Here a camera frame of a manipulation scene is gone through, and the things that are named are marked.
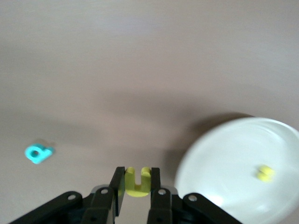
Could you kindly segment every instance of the small yellow object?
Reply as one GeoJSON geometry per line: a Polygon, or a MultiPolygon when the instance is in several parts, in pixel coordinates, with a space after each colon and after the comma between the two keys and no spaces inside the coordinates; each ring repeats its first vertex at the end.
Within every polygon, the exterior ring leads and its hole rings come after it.
{"type": "Polygon", "coordinates": [[[271,169],[270,167],[266,166],[266,165],[263,165],[259,168],[259,170],[266,174],[266,175],[269,175],[269,176],[273,176],[275,171],[273,169],[271,169]]]}
{"type": "Polygon", "coordinates": [[[275,171],[272,168],[266,165],[262,165],[258,169],[258,173],[256,174],[256,177],[263,182],[271,182],[274,174],[275,171]]]}
{"type": "Polygon", "coordinates": [[[266,175],[262,172],[258,172],[256,176],[259,180],[261,180],[263,182],[271,182],[272,181],[272,178],[269,175],[266,175]]]}
{"type": "Polygon", "coordinates": [[[141,184],[135,183],[135,169],[129,167],[125,173],[126,193],[132,197],[144,197],[150,193],[150,168],[141,169],[141,184]]]}

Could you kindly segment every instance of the table surface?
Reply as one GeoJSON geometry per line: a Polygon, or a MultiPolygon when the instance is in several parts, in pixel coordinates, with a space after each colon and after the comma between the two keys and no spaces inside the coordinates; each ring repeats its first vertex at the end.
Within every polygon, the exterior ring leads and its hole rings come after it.
{"type": "MultiPolygon", "coordinates": [[[[0,224],[117,166],[177,164],[202,119],[242,112],[299,129],[299,3],[12,1],[0,7],[0,224]],[[36,141],[55,154],[35,165],[36,141]]],[[[117,224],[146,223],[125,196],[117,224]]],[[[297,223],[299,210],[282,223],[297,223]]]]}

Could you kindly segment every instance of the white plate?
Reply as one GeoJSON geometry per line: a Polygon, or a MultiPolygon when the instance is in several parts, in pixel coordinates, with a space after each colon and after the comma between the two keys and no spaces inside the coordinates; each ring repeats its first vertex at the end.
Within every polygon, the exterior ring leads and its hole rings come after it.
{"type": "Polygon", "coordinates": [[[267,118],[243,118],[200,137],[177,170],[182,198],[197,192],[244,224],[275,224],[299,202],[299,133],[267,118]],[[275,171],[271,182],[259,167],[275,171]]]}

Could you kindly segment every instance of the screw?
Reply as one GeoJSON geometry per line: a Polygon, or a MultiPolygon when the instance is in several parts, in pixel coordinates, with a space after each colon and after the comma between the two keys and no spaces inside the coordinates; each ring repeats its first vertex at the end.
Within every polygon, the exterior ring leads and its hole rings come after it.
{"type": "Polygon", "coordinates": [[[70,195],[70,196],[67,197],[68,200],[73,200],[73,199],[75,199],[75,198],[76,198],[75,195],[70,195]]]}
{"type": "Polygon", "coordinates": [[[165,194],[166,194],[166,190],[164,190],[164,189],[160,189],[160,190],[158,191],[158,194],[160,194],[160,195],[165,195],[165,194]]]}
{"type": "Polygon", "coordinates": [[[107,189],[103,189],[103,190],[101,190],[101,194],[107,194],[108,193],[108,190],[107,189]]]}
{"type": "Polygon", "coordinates": [[[196,197],[195,195],[190,195],[190,196],[188,197],[188,199],[189,199],[190,201],[192,201],[192,202],[197,201],[197,197],[196,197]]]}

